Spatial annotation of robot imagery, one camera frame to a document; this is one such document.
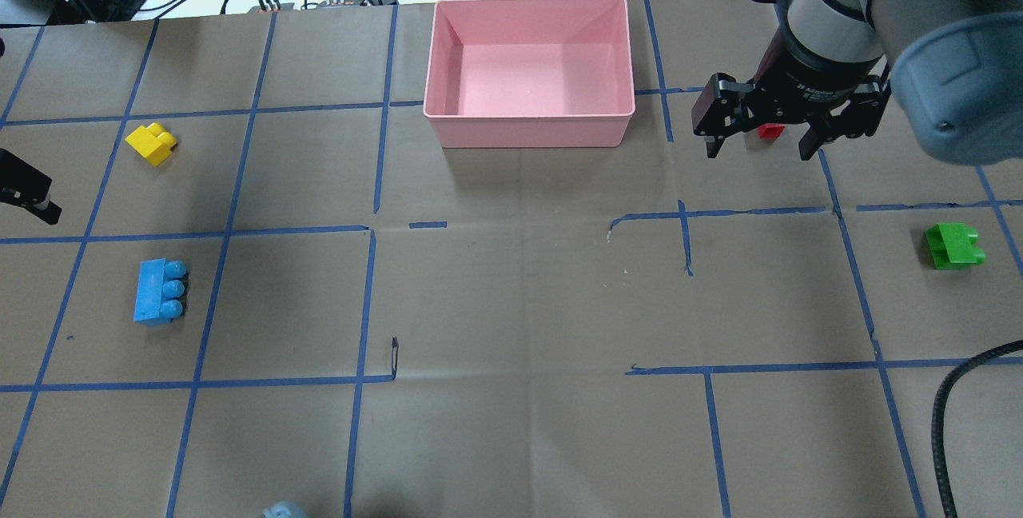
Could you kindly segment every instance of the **yellow toy block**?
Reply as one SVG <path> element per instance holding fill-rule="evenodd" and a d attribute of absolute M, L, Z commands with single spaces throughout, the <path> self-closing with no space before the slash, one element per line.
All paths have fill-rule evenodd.
<path fill-rule="evenodd" d="M 166 161 L 171 150 L 178 145 L 178 139 L 167 132 L 160 122 L 153 122 L 147 127 L 138 127 L 125 137 L 125 142 L 154 167 Z"/>

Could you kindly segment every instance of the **table surface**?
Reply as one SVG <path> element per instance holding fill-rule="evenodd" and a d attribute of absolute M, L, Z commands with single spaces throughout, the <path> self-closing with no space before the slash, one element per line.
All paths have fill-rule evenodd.
<path fill-rule="evenodd" d="M 628 2 L 611 149 L 440 148 L 432 5 L 4 31 L 0 145 L 64 210 L 0 210 L 0 517 L 940 515 L 933 394 L 1020 338 L 1020 163 L 939 164 L 894 104 L 708 160 L 695 91 L 772 10 Z M 987 262 L 934 270 L 943 221 Z M 164 257 L 188 308 L 146 329 Z M 1021 364 L 951 397 L 965 516 L 1023 505 Z"/>

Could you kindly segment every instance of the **black hose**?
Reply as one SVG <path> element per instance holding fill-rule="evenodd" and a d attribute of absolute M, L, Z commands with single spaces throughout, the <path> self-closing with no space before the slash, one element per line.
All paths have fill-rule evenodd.
<path fill-rule="evenodd" d="M 968 372 L 994 358 L 1020 350 L 1023 350 L 1023 340 L 1002 344 L 997 348 L 976 354 L 975 357 L 969 358 L 948 373 L 945 380 L 941 382 L 941 386 L 938 387 L 938 393 L 934 397 L 934 411 L 931 414 L 931 456 L 934 458 L 934 475 L 938 481 L 941 508 L 946 518 L 958 517 L 955 501 L 952 499 L 952 487 L 948 482 L 948 466 L 945 463 L 945 405 L 948 403 L 948 395 L 952 391 L 952 386 Z"/>

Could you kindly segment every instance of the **toy block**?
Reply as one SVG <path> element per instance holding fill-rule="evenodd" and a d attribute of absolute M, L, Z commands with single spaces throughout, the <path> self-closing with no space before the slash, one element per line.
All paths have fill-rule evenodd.
<path fill-rule="evenodd" d="M 133 129 L 132 133 L 125 137 L 125 142 L 154 167 L 159 167 L 166 161 L 170 157 L 171 150 L 178 145 L 178 139 L 167 132 L 167 129 L 160 122 Z"/>
<path fill-rule="evenodd" d="M 760 125 L 760 128 L 757 128 L 757 135 L 760 136 L 760 140 L 774 140 L 782 136 L 784 131 L 785 125 Z"/>
<path fill-rule="evenodd" d="M 138 269 L 138 292 L 135 293 L 135 321 L 147 327 L 170 323 L 184 313 L 178 300 L 185 294 L 181 280 L 188 273 L 180 260 L 166 258 L 146 260 Z"/>
<path fill-rule="evenodd" d="M 960 270 L 983 264 L 987 256 L 976 248 L 977 229 L 962 222 L 941 222 L 927 229 L 927 247 L 935 270 Z"/>

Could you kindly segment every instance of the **pink box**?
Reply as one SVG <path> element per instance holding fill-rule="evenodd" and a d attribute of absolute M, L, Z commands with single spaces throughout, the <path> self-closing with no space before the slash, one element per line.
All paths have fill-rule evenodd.
<path fill-rule="evenodd" d="M 441 1 L 424 98 L 445 148 L 618 146 L 635 112 L 627 3 Z"/>

